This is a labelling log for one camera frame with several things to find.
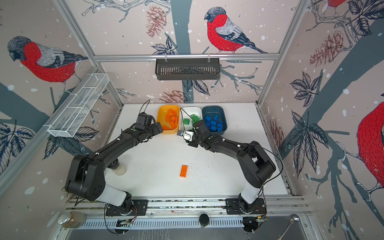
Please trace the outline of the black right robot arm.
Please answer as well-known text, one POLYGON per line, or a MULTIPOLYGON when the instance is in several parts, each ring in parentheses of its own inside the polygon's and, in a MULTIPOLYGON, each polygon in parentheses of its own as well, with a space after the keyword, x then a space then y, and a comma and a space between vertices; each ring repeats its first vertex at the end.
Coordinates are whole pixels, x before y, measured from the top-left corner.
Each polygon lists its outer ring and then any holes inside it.
POLYGON ((237 160, 246 184, 239 194, 237 204, 229 207, 229 210, 246 215, 266 215, 266 208, 262 206, 263 188, 277 167, 258 142, 238 143, 213 134, 204 121, 194 123, 192 131, 179 131, 178 135, 191 147, 200 146, 212 153, 224 154, 237 160))

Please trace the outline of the orange lego brick studs up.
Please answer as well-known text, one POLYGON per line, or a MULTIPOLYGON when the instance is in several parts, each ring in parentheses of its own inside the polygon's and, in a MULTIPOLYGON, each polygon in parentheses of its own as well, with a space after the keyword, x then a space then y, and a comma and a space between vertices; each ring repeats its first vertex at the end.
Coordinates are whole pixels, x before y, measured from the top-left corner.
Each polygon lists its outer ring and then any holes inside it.
POLYGON ((169 123, 173 129, 176 128, 179 125, 179 117, 177 115, 170 116, 169 123))

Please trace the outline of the yellow plastic bin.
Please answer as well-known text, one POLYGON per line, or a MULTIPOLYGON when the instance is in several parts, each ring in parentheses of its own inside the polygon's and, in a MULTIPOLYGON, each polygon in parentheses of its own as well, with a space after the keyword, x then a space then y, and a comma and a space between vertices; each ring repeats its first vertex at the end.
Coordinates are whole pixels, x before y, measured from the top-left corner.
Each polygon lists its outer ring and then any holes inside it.
POLYGON ((177 106, 177 105, 163 105, 163 106, 161 106, 159 108, 159 111, 158 111, 157 122, 159 122, 161 124, 161 126, 167 125, 167 126, 171 127, 170 123, 169 123, 170 117, 168 116, 168 109, 169 108, 172 108, 177 112, 177 116, 179 117, 179 125, 170 131, 163 130, 163 134, 176 134, 180 128, 180 107, 179 106, 177 106))

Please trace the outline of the white plastic bin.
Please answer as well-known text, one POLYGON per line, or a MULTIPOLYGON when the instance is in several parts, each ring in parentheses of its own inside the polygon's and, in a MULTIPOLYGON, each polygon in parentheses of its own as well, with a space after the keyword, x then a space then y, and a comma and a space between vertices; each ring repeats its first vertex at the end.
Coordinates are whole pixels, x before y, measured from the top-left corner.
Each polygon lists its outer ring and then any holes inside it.
POLYGON ((202 114, 202 109, 199 107, 183 107, 180 110, 180 130, 182 131, 189 131, 193 132, 193 124, 194 120, 190 117, 190 115, 195 115, 200 118, 200 121, 203 119, 203 114, 202 114), (184 119, 189 119, 190 124, 189 125, 184 125, 183 120, 184 119))

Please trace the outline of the dark teal plastic bin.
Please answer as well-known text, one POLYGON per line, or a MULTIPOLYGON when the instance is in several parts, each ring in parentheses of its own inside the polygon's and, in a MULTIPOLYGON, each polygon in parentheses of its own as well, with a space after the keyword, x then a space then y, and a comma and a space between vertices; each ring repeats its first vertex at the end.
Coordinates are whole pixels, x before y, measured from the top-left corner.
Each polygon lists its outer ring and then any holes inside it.
MULTIPOLYGON (((217 134, 217 135, 223 135, 225 133, 225 131, 227 130, 228 126, 227 126, 227 119, 226 119, 226 116, 225 116, 225 112, 224 112, 224 109, 220 106, 206 106, 206 107, 203 107, 202 109, 202 114, 203 114, 203 120, 205 121, 205 117, 206 116, 210 116, 212 118, 212 121, 215 121, 213 119, 213 117, 215 115, 219 115, 219 119, 216 121, 217 123, 222 121, 223 122, 223 131, 222 132, 218 132, 218 130, 216 132, 213 132, 214 134, 217 134)), ((207 128, 210 130, 210 123, 206 123, 206 126, 207 128)))

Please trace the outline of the black round knob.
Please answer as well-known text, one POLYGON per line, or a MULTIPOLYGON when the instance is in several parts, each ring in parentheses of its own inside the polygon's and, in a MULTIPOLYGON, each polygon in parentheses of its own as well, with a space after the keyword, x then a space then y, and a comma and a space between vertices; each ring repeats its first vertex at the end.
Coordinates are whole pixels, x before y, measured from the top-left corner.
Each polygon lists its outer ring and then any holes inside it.
POLYGON ((202 228, 208 226, 210 224, 209 216, 207 214, 201 214, 199 216, 199 224, 202 228))

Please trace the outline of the glass jar with lid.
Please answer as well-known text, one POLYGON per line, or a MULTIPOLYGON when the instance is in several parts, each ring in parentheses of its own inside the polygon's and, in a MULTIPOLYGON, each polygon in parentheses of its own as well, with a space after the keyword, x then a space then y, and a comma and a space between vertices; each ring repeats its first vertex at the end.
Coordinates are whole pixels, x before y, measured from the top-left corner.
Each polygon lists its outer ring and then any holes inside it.
POLYGON ((86 215, 80 212, 71 211, 62 214, 58 218, 58 224, 65 229, 77 229, 86 221, 86 215))

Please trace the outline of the blue square lego brick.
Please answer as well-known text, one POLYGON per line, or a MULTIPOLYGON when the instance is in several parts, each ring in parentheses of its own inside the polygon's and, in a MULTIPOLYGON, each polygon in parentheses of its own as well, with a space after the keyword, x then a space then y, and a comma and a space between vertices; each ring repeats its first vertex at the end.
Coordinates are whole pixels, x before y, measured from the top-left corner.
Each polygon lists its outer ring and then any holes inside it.
POLYGON ((210 123, 212 121, 212 118, 210 116, 205 117, 205 122, 210 123))

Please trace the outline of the orange lego brick upright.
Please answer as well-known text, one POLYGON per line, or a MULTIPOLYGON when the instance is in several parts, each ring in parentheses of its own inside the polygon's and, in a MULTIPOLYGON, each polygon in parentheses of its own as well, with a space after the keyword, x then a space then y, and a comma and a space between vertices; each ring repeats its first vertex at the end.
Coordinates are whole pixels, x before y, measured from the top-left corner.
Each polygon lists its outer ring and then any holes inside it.
POLYGON ((188 166, 182 165, 181 172, 180 172, 180 177, 181 178, 186 178, 187 177, 187 172, 188 172, 188 166))

